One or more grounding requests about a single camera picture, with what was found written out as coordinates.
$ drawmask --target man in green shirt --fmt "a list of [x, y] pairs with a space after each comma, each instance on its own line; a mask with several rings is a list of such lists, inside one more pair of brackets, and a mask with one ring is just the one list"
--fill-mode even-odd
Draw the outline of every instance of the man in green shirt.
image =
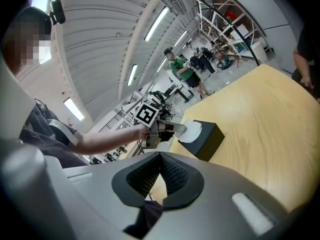
[[214, 90], [208, 91], [197, 74], [187, 65], [184, 66], [185, 61], [180, 57], [175, 57], [171, 48], [165, 49], [164, 55], [167, 56], [170, 62], [170, 68], [172, 72], [181, 77], [181, 79], [185, 81], [191, 88], [195, 88], [200, 94], [201, 99], [205, 99], [215, 92]]

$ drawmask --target hand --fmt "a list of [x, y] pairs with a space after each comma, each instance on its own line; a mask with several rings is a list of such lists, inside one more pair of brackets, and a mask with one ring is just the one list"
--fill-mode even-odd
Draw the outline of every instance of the hand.
[[150, 134], [150, 131], [149, 131], [149, 128], [148, 127], [146, 127], [144, 124], [142, 124], [142, 123], [140, 123], [140, 124], [138, 124], [137, 126], [137, 134], [138, 134], [138, 139], [139, 140], [145, 140], [146, 139], [146, 137], [147, 137], [147, 135], [149, 135]]
[[311, 88], [311, 90], [314, 88], [309, 75], [303, 76], [300, 80], [300, 83], [304, 84], [305, 87]]

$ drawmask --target white tissue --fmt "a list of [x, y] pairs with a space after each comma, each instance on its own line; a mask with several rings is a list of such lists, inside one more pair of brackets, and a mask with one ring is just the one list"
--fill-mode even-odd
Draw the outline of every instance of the white tissue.
[[186, 130], [184, 132], [177, 132], [175, 135], [179, 141], [191, 143], [199, 137], [202, 131], [202, 125], [199, 122], [193, 121], [191, 118], [188, 118], [184, 125], [186, 126]]

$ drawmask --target black hair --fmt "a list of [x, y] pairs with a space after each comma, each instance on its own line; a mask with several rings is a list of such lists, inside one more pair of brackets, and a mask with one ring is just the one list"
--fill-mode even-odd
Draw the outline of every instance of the black hair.
[[167, 56], [167, 54], [172, 53], [172, 49], [173, 49], [172, 47], [165, 49], [164, 52], [163, 52], [164, 55]]
[[10, 24], [5, 37], [2, 39], [2, 42], [10, 34], [10, 31], [14, 28], [24, 28], [24, 25], [27, 22], [33, 22], [39, 24], [39, 35], [45, 37], [43, 39], [49, 40], [51, 35], [51, 20], [50, 16], [47, 15], [44, 11], [36, 7], [28, 7], [22, 10]]

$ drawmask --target floor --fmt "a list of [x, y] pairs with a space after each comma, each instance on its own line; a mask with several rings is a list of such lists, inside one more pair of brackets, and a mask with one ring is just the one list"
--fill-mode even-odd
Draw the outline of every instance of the floor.
[[[282, 73], [284, 73], [288, 77], [291, 77], [290, 74], [280, 69], [279, 64], [275, 60], [274, 53], [271, 53], [271, 52], [268, 53], [268, 58], [269, 60], [265, 64], [277, 70], [280, 70]], [[209, 71], [206, 70], [206, 72], [199, 75], [199, 77], [208, 90], [218, 92], [219, 90], [223, 89], [227, 85], [243, 77], [245, 74], [249, 73], [256, 67], [257, 67], [257, 64], [253, 59], [248, 59], [247, 61], [241, 60], [238, 68], [237, 68], [237, 62], [235, 61], [233, 65], [230, 66], [228, 69], [219, 70], [218, 73], [214, 75], [210, 75]], [[175, 114], [175, 116], [171, 120], [173, 123], [180, 123], [185, 110], [201, 101], [200, 95], [197, 93], [197, 91], [194, 90], [193, 93], [195, 95], [188, 103], [185, 103], [185, 100], [179, 94], [175, 94], [171, 98], [169, 102], [173, 105], [172, 113]], [[172, 137], [167, 142], [161, 142], [156, 149], [147, 149], [145, 151], [146, 152], [151, 152], [151, 151], [167, 152], [170, 150], [173, 140], [174, 140], [174, 137]]]

